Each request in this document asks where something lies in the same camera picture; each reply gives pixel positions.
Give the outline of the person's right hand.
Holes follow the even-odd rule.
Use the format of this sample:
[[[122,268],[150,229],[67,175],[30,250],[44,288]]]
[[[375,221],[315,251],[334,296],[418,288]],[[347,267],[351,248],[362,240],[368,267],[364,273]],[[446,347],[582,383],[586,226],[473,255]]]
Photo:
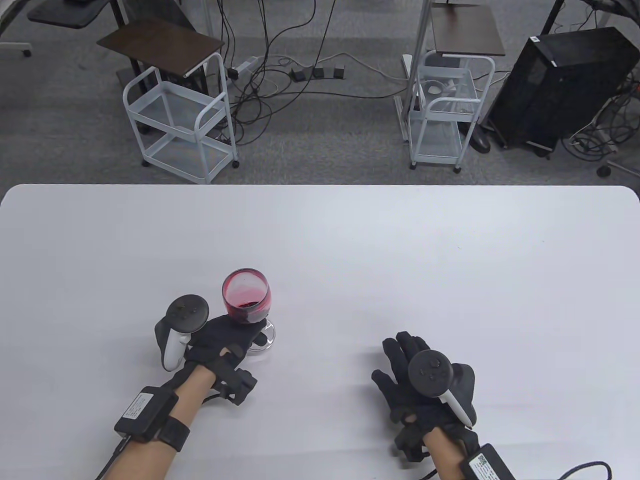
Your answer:
[[[461,439],[477,423],[473,406],[475,373],[430,348],[420,336],[400,331],[382,341],[391,374],[377,369],[371,380],[390,409],[390,420],[403,428],[400,446],[413,446],[436,429]]]

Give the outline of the person's left hand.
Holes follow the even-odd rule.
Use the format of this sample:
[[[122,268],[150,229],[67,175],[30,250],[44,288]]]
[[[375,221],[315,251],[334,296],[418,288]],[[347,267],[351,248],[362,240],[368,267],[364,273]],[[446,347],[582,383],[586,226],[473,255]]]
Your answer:
[[[247,356],[252,345],[262,346],[267,320],[242,323],[228,315],[213,318],[190,337],[185,368],[202,366],[222,378],[231,374]]]

